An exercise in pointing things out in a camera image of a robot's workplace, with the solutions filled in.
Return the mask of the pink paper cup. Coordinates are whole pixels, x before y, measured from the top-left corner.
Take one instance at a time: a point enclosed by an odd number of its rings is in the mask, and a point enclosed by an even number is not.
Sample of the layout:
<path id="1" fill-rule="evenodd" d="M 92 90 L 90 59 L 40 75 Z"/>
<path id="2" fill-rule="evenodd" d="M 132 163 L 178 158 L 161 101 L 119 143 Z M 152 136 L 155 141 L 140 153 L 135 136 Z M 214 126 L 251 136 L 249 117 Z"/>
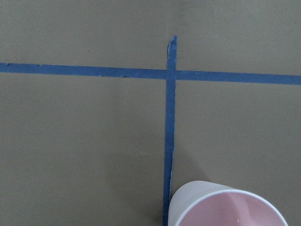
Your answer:
<path id="1" fill-rule="evenodd" d="M 207 181 L 191 181 L 173 195 L 169 226 L 286 226 L 267 200 L 248 191 Z"/>

